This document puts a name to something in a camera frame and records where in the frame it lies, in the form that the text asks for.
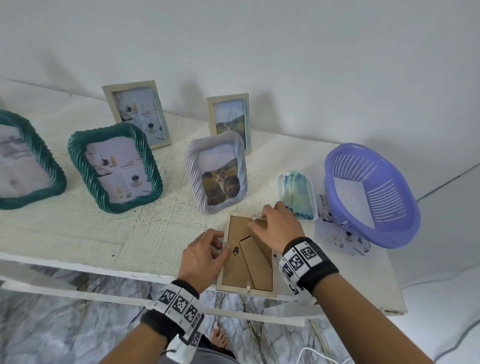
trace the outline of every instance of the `white wall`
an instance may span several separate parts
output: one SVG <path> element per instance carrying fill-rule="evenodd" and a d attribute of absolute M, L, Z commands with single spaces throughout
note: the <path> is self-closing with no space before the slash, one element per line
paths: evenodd
<path fill-rule="evenodd" d="M 406 247 L 389 251 L 401 287 L 451 278 L 405 288 L 408 314 L 392 318 L 431 357 L 452 347 L 480 318 L 479 186 L 476 167 L 421 200 L 419 233 Z M 480 326 L 439 364 L 480 363 L 479 343 Z"/>
<path fill-rule="evenodd" d="M 474 0 L 3 0 L 0 76 L 100 98 L 155 79 L 204 120 L 205 97 L 249 92 L 254 129 L 364 143 L 420 197 L 480 157 L 479 18 Z"/>

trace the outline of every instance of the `wristband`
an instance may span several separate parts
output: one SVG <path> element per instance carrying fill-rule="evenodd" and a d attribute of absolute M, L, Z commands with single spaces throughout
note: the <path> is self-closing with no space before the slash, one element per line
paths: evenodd
<path fill-rule="evenodd" d="M 185 345 L 190 345 L 204 319 L 198 298 L 198 292 L 189 283 L 175 280 L 147 306 L 149 310 L 140 322 L 168 341 L 178 335 Z"/>
<path fill-rule="evenodd" d="M 294 295 L 300 293 L 298 288 L 311 294 L 323 278 L 338 273 L 338 268 L 323 250 L 307 237 L 296 238 L 287 244 L 279 269 Z"/>

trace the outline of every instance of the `hand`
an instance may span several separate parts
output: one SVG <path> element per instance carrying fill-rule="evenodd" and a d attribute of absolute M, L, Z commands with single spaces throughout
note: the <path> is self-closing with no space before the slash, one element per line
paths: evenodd
<path fill-rule="evenodd" d="M 219 239 L 223 231 L 208 229 L 200 234 L 181 254 L 177 279 L 190 283 L 200 294 L 205 291 L 218 276 L 230 256 L 230 247 Z M 220 254 L 210 247 L 222 249 Z"/>
<path fill-rule="evenodd" d="M 262 228 L 254 221 L 248 223 L 248 227 L 271 249 L 283 253 L 285 247 L 293 239 L 305 236 L 303 228 L 291 211 L 283 202 L 278 201 L 275 208 L 265 205 L 262 216 L 267 218 L 267 229 Z"/>

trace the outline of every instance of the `white wavy picture frame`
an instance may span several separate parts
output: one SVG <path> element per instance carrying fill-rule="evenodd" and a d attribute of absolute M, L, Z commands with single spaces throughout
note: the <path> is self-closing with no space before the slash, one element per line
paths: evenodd
<path fill-rule="evenodd" d="M 207 195 L 203 186 L 202 172 L 198 166 L 198 157 L 200 152 L 223 144 L 231 144 L 233 146 L 233 152 L 237 158 L 237 177 L 240 182 L 240 191 L 236 197 L 229 198 L 221 204 L 209 206 L 207 205 Z M 206 215 L 213 215 L 228 206 L 232 206 L 247 195 L 247 165 L 245 163 L 244 143 L 241 136 L 235 131 L 229 130 L 219 135 L 192 140 L 185 152 L 185 166 L 190 176 L 193 197 L 198 209 Z"/>

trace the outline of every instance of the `marble floor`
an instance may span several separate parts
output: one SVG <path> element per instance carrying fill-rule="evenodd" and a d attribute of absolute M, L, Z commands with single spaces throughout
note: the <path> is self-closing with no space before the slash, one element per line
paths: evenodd
<path fill-rule="evenodd" d="M 67 281 L 79 290 L 135 298 L 155 297 L 159 283 L 89 273 L 33 267 Z M 214 291 L 202 293 L 204 304 L 262 313 L 278 304 L 259 297 Z M 144 308 L 0 290 L 0 362 L 5 364 L 97 363 L 139 322 Z M 348 357 L 327 320 L 309 320 L 305 327 L 266 324 L 208 315 L 204 334 L 218 323 L 240 363 L 295 363 L 300 350 L 311 347 L 342 362 Z M 328 363 L 305 351 L 300 363 Z"/>

